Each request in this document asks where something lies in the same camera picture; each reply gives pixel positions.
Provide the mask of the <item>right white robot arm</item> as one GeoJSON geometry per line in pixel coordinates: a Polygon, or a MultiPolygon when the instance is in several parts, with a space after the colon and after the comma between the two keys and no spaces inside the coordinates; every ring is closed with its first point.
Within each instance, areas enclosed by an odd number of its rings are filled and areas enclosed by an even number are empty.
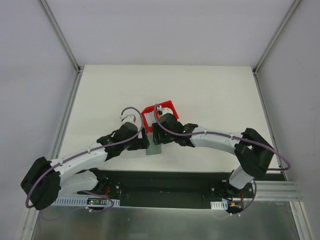
{"type": "Polygon", "coordinates": [[[234,155],[239,166],[225,183],[226,194],[233,198],[247,183],[267,173],[274,156],[271,145],[253,128],[234,133],[213,131],[194,123],[183,125],[173,114],[166,113],[152,124],[152,131],[155,145],[175,142],[182,147],[210,148],[234,155]]]}

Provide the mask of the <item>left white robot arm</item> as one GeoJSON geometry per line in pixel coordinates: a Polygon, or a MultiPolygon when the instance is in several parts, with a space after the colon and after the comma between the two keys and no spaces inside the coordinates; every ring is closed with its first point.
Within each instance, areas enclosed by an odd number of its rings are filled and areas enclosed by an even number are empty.
{"type": "Polygon", "coordinates": [[[40,157],[20,184],[26,194],[25,205],[40,211],[68,194],[89,191],[106,196],[110,183],[95,166],[118,157],[125,150],[143,150],[148,146],[145,127],[125,122],[119,129],[98,138],[83,152],[51,160],[40,157]]]}

